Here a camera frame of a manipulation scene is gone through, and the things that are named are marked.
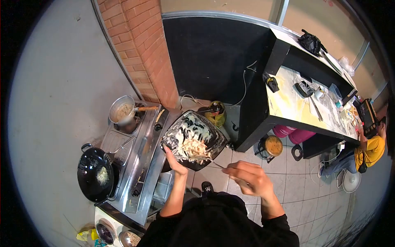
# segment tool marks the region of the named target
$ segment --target gray wall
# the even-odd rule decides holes
[[[137,98],[91,2],[54,1],[23,49],[8,118],[17,188],[51,246],[83,245],[75,229],[93,224],[94,206],[77,182],[80,148],[100,141],[112,102],[125,94]]]

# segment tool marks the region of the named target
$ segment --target gas stove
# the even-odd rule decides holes
[[[136,113],[135,124],[126,128],[111,123],[100,148],[112,152],[130,137],[136,137],[115,155],[114,187],[107,202],[144,225],[166,161],[159,148],[160,140],[181,111],[141,100],[135,100],[135,104],[158,106],[158,110]]]

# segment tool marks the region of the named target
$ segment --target floor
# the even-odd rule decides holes
[[[184,109],[195,111],[201,107],[191,100],[183,101],[183,105]],[[233,126],[237,128],[239,125],[240,107],[227,107],[226,112],[227,120],[220,130],[226,138],[235,141],[237,132],[233,130]],[[299,237],[300,246],[327,246],[326,244],[333,242],[333,239],[341,232],[348,211],[350,194],[345,193],[342,187],[337,188],[336,173],[328,178],[318,178],[317,171],[320,162],[318,156],[309,160],[295,161],[291,154],[294,144],[288,137],[281,138],[281,141],[284,146],[283,151],[270,163],[260,158],[259,155],[254,155],[258,143],[245,153],[225,148],[214,161],[221,166],[227,166],[239,160],[261,165],[274,185],[275,194],[288,217],[291,231]],[[200,191],[201,183],[204,181],[210,181],[214,191],[226,191],[242,198],[246,204],[248,218],[261,225],[259,198],[243,195],[239,185],[222,173],[221,168],[209,164],[198,172],[189,170],[187,189]]]

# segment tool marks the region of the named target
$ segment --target brick pillar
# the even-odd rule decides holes
[[[145,100],[175,108],[178,91],[159,0],[97,0],[112,42]]]

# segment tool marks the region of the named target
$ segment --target hand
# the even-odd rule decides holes
[[[166,159],[169,162],[170,167],[179,175],[187,175],[188,168],[178,163],[178,161],[174,158],[170,148],[168,148],[165,144],[163,144],[163,148],[165,149]]]
[[[273,184],[259,165],[240,160],[229,164],[222,172],[229,174],[245,195],[260,196],[263,199],[270,199],[274,195]]]
[[[363,128],[359,128],[357,134],[358,136],[363,136]]]

